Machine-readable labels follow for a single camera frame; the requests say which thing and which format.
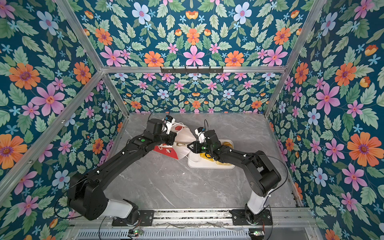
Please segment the red white paper bag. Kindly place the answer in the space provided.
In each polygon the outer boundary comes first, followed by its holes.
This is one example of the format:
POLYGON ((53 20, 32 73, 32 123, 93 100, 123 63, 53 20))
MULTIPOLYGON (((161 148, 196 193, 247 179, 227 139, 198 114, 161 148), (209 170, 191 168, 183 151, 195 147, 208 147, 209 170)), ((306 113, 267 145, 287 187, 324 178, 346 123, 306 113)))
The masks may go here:
POLYGON ((172 145, 162 144, 156 146, 154 151, 166 157, 180 160, 191 152, 187 145, 194 142, 196 138, 190 128, 183 123, 174 123, 171 127, 171 132, 177 134, 174 143, 172 145))

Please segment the yellow striped croissant bread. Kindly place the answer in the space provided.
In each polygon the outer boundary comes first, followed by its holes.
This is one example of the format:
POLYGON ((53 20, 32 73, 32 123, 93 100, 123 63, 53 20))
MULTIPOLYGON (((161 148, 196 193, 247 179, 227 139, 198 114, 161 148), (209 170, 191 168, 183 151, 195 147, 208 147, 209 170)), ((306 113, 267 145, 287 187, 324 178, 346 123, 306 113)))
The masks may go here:
POLYGON ((233 144, 231 142, 223 142, 224 146, 230 147, 231 149, 234 148, 233 144))

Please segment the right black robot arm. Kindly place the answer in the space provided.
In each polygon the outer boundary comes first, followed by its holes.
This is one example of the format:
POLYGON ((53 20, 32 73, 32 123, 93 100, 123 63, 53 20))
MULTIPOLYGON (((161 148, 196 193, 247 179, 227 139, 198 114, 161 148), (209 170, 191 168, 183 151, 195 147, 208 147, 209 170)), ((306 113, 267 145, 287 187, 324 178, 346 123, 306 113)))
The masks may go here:
POLYGON ((262 151, 245 153, 222 144, 214 130, 204 132, 203 140, 187 145, 194 154, 206 154, 222 164, 231 164, 241 168, 252 189, 251 197, 245 205, 244 218, 250 224, 262 219, 268 198, 277 189, 282 177, 269 157, 262 151))

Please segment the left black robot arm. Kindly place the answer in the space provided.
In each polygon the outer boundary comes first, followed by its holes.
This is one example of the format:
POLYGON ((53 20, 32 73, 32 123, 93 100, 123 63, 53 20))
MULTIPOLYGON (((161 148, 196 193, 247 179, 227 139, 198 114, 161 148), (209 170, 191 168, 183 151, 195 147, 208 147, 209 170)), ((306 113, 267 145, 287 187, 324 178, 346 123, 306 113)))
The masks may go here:
POLYGON ((86 174, 75 174, 70 180, 68 206, 93 221, 99 217, 116 217, 134 225, 139 220, 139 208, 129 200, 108 199, 104 193, 109 184, 135 161, 156 146, 173 145, 177 133, 171 130, 175 119, 149 119, 147 128, 128 140, 126 146, 105 163, 86 174))

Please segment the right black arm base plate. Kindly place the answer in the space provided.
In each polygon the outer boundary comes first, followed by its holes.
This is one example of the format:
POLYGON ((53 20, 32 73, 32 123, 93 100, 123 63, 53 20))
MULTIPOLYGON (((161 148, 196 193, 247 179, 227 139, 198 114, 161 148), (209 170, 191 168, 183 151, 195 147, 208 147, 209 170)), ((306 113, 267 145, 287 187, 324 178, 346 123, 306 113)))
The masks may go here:
POLYGON ((234 226, 272 226, 273 217, 271 211, 265 209, 259 214, 255 215, 250 210, 230 210, 229 213, 232 215, 232 221, 234 226))

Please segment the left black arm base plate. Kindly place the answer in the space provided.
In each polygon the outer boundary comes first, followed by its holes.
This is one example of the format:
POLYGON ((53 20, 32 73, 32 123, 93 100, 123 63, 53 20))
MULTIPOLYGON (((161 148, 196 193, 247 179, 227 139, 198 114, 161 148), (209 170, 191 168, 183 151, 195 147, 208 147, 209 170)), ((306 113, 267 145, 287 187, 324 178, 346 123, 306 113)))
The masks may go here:
POLYGON ((127 218, 114 217, 113 227, 150 227, 154 220, 154 210, 134 210, 127 218))

